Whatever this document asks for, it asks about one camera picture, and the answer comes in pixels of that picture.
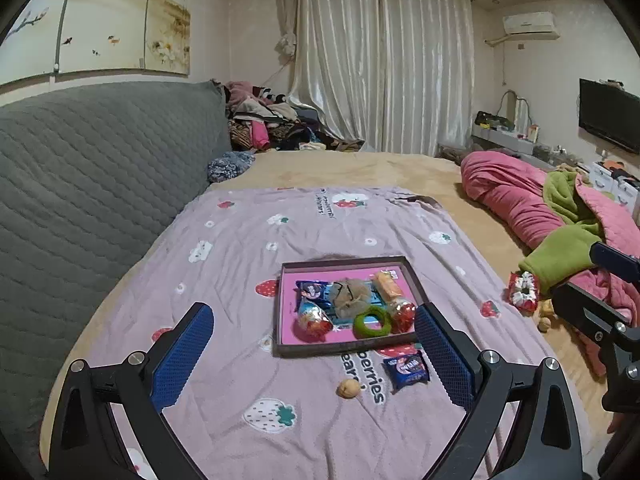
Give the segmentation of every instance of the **green blanket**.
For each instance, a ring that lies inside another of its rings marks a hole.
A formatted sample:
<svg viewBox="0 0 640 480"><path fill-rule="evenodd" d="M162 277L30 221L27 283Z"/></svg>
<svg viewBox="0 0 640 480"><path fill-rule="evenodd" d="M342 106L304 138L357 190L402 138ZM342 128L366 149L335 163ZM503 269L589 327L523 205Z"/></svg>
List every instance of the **green blanket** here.
<svg viewBox="0 0 640 480"><path fill-rule="evenodd" d="M566 225L551 232L520 263L540 280L542 293L582 270L594 267L589 250L604 241L602 225L575 190L577 173L553 171L548 174L542 198Z"/></svg>

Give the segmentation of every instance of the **headboard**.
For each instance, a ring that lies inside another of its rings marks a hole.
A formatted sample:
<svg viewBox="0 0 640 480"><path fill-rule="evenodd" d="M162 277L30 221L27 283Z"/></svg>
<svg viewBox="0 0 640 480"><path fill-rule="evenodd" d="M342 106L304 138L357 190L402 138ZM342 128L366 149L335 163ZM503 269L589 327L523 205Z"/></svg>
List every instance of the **headboard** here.
<svg viewBox="0 0 640 480"><path fill-rule="evenodd" d="M125 82L0 107L0 431L35 478L58 371L231 149L224 103L212 82Z"/></svg>

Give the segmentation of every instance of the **screw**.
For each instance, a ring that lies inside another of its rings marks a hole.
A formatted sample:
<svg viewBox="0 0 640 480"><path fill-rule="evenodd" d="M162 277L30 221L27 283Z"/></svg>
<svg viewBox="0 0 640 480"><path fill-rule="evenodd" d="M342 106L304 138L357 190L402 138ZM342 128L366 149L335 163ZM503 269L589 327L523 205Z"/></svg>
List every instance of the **screw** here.
<svg viewBox="0 0 640 480"><path fill-rule="evenodd" d="M486 350L482 352L482 359L492 365L495 365L500 360L500 354L494 350Z"/></svg>
<svg viewBox="0 0 640 480"><path fill-rule="evenodd" d="M127 357L127 363L130 365L139 365L142 361L145 360L145 354L143 352L133 352Z"/></svg>
<svg viewBox="0 0 640 480"><path fill-rule="evenodd" d="M84 368L84 361L82 361L81 359L78 359L78 361L73 361L71 363L71 366L69 367L69 369L72 372L79 372L83 368Z"/></svg>
<svg viewBox="0 0 640 480"><path fill-rule="evenodd" d="M549 370L558 370L558 368L560 367L560 363L558 362L558 359L547 357L545 359L545 366L549 368Z"/></svg>

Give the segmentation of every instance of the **black flat screen tv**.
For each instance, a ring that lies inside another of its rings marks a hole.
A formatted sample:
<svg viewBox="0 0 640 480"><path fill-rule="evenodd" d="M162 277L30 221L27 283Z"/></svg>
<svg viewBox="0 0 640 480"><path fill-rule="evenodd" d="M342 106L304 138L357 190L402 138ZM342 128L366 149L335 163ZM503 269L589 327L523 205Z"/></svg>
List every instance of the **black flat screen tv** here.
<svg viewBox="0 0 640 480"><path fill-rule="evenodd" d="M640 153L640 98L614 86L580 79L580 127Z"/></svg>

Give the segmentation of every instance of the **green scrunchie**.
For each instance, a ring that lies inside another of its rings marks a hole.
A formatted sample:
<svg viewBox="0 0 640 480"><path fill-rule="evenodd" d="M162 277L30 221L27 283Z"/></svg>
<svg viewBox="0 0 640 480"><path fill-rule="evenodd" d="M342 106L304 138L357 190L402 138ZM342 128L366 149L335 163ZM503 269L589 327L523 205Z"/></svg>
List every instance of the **green scrunchie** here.
<svg viewBox="0 0 640 480"><path fill-rule="evenodd" d="M382 325L380 328L368 328L364 319L367 316L375 317ZM353 333L358 339L366 339L369 337L382 337L391 334L391 314L384 308L371 305L366 312L358 314L353 320Z"/></svg>

